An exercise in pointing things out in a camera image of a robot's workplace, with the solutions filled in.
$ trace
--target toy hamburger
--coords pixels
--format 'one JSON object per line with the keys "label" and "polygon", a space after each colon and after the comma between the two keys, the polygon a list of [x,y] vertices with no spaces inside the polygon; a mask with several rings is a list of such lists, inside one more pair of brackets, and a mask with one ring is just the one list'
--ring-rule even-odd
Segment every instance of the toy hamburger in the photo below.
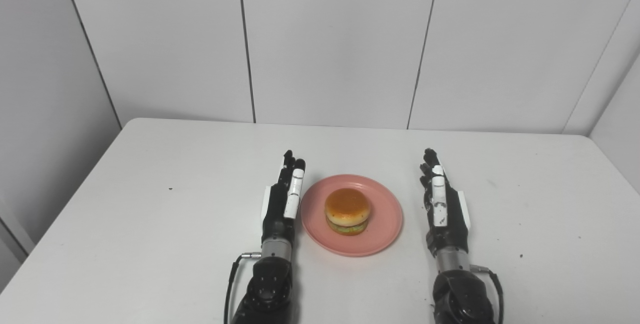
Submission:
{"label": "toy hamburger", "polygon": [[354,236],[364,232],[370,214],[367,197],[356,189],[338,189],[324,202],[326,223],[339,235]]}

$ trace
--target plate rim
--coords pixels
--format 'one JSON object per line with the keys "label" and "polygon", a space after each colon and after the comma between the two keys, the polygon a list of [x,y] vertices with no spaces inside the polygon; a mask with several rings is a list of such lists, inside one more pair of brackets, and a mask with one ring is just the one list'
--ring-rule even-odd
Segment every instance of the plate rim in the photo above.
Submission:
{"label": "plate rim", "polygon": [[304,215],[302,215],[301,213],[301,217],[300,217],[300,221],[302,222],[302,227],[304,228],[304,231],[307,233],[307,235],[309,235],[309,237],[311,238],[311,240],[313,240],[316,244],[318,244],[320,247],[326,249],[327,251],[334,253],[334,254],[338,254],[340,256],[345,256],[345,257],[352,257],[352,258],[357,258],[357,257],[366,257],[366,256],[372,256],[373,254],[377,254],[380,253],[381,251],[384,251],[384,249],[388,248],[391,246],[391,244],[393,244],[397,239],[398,236],[400,236],[400,232],[402,232],[402,228],[404,226],[405,223],[405,216],[404,213],[402,211],[402,206],[400,205],[400,201],[398,200],[398,198],[396,198],[396,195],[393,194],[393,192],[386,187],[385,185],[382,185],[381,182],[378,182],[375,179],[369,178],[368,176],[364,176],[364,175],[360,175],[360,174],[333,174],[330,176],[326,176],[325,178],[322,178],[320,180],[318,180],[317,182],[313,183],[313,185],[311,185],[306,192],[304,193],[304,195],[302,196],[301,199],[301,208],[300,210],[304,210],[305,206],[302,205],[304,202],[304,198],[307,196],[307,193],[316,185],[322,183],[323,181],[326,181],[328,179],[331,178],[336,178],[336,177],[347,177],[347,178],[359,178],[359,179],[365,179],[368,181],[372,181],[373,183],[377,184],[380,188],[382,188],[384,191],[386,191],[388,194],[391,195],[391,198],[393,198],[393,207],[396,209],[396,212],[398,212],[398,217],[399,217],[399,225],[397,227],[397,230],[395,232],[393,232],[393,235],[391,236],[391,240],[383,245],[380,246],[380,248],[377,248],[375,250],[370,250],[370,251],[362,251],[360,253],[345,253],[344,251],[340,251],[338,249],[333,249],[328,247],[327,245],[323,244],[322,242],[320,242],[320,240],[318,240],[314,235],[311,234],[311,231],[307,228],[306,222],[303,219]]}

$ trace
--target robotic arm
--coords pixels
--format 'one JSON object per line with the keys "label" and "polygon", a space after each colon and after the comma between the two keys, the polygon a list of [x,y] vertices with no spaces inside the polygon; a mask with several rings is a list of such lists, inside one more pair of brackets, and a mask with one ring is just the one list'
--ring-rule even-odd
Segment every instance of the robotic arm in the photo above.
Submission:
{"label": "robotic arm", "polygon": [[425,188],[429,232],[427,248],[434,256],[438,276],[433,285],[436,324],[494,324],[494,310],[485,283],[475,273],[487,273],[496,285],[499,303],[498,324],[503,321],[503,290],[498,276],[486,267],[469,263],[468,214],[464,195],[453,189],[438,155],[424,151],[420,182]]}
{"label": "robotic arm", "polygon": [[306,163],[284,155],[278,182],[270,187],[268,205],[262,221],[262,251],[244,253],[231,267],[231,277],[224,306],[227,324],[229,296],[238,262],[242,258],[260,258],[253,265],[253,277],[247,285],[231,324],[289,324],[293,306],[293,272],[291,253],[295,240],[294,220],[300,204],[300,190]]}

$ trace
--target pink plate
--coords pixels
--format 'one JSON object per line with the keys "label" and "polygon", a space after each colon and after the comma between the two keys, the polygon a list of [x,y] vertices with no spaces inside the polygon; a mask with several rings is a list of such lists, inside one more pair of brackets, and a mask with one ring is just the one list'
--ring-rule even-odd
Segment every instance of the pink plate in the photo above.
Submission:
{"label": "pink plate", "polygon": [[[325,200],[342,188],[357,189],[371,204],[368,226],[354,236],[340,235],[327,225]],[[402,228],[402,210],[396,197],[381,183],[353,174],[339,174],[314,183],[301,203],[302,226],[311,239],[327,251],[348,257],[378,253],[396,239]]]}

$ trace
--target white table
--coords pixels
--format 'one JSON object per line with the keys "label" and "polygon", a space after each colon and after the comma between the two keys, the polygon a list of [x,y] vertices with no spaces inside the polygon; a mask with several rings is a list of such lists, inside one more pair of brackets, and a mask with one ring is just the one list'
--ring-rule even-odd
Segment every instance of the white table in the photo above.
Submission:
{"label": "white table", "polygon": [[0,321],[220,324],[231,262],[259,249],[263,192],[292,149],[303,191],[360,174],[404,212],[394,244],[364,258],[299,231],[299,323],[432,323],[426,147],[466,194],[470,258],[499,274],[506,324],[638,322],[640,196],[585,137],[167,119],[124,128],[0,296]]}

